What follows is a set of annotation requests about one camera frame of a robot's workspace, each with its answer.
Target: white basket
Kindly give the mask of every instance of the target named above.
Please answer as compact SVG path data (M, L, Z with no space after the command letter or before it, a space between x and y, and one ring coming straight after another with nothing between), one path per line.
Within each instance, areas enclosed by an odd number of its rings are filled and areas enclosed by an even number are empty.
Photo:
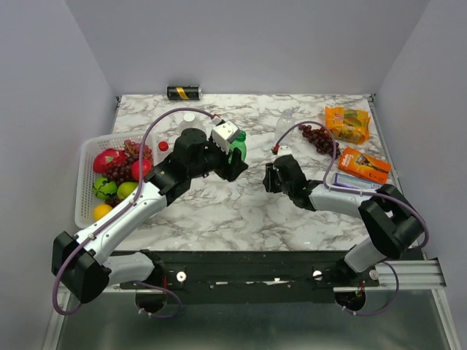
M125 140L141 142L143 135L144 131L115 133L87 140L81 146L76 204L74 206L74 222L79 228L86 228L93 224L94 208L104 203L102 199L97 198L93 193L94 182L102 176L101 174L95 173L93 170L94 158L107 148L123 149L123 142ZM157 159L155 159L157 157L157 139L154 133L150 133L146 144L153 150L154 161L157 162Z

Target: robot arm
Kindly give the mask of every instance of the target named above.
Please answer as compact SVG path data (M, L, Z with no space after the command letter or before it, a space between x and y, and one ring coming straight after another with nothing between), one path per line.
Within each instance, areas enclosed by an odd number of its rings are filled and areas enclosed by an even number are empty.
M334 211L363 220L369 237L338 261L340 272L348 278L357 276L383 259L399 259L423 232L421 224L406 209L392 201L377 196L331 191L321 181L307 180L288 147L280 147L274 163L266 164L263 184L266 192L282 192L299 208ZM390 184L373 192L409 204Z
M191 179L206 177L214 171L220 178L234 181L248 165L230 143L241 131L232 122L221 122L207 140L199 129L187 129L175 141L174 151L144 178L138 198L136 190L111 213L74 236L62 232L53 242L52 272L56 275L65 259L87 238L87 243L69 264L61 279L81 303L89 303L108 285L144 281L161 268L141 252L111 257L123 239L147 218L172 204L190 189ZM118 213L131 204L124 215ZM98 235L93 233L106 225Z

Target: green bottle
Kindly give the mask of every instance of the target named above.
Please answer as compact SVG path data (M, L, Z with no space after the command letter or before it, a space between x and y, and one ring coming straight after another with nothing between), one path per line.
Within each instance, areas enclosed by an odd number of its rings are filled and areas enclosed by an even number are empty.
M234 149L236 148L240 149L240 152L242 152L242 160L245 161L245 158L247 157L247 145L245 144L246 139L247 139L247 133L242 131L240 135L237 136L236 140L232 142L231 148L230 148L231 156L228 159L229 164L232 161L232 155L234 155L233 152L234 152Z

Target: bunch of grapes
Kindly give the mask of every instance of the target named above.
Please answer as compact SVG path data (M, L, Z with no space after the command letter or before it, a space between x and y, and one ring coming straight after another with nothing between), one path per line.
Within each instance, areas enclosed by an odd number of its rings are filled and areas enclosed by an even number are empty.
M137 155L132 155L126 158L122 164L118 166L111 166L105 173L105 177L110 181L115 181L117 186L120 186L122 183L128 181L134 182L135 180L133 179L133 175L131 175L131 166L137 160Z
M298 127L301 130L301 135L308 140L310 144L316 146L316 150L321 155L328 153L331 157L333 156L333 139L324 129L314 129L310 125L300 125ZM336 157L341 156L341 150L339 149L339 143L336 142Z
M139 142L134 142L132 140L125 140L123 142L123 148L125 153L130 156L139 156L139 149L141 148L141 144ZM151 164L153 164L153 150L149 148L149 146L144 146L143 158L148 159Z
M122 199L119 199L118 197L110 198L105 201L105 204L108 206L111 206L112 208L116 207L118 204L120 204Z

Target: white wall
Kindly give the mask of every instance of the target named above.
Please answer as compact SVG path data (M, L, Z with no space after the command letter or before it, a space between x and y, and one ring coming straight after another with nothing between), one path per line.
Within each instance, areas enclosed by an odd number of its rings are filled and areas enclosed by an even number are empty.
M115 97L62 0L3 1L0 48L0 349L40 349L79 147L110 131Z
M67 0L118 93L374 93L428 0Z
M432 232L467 347L467 1L431 0L377 94L402 188Z

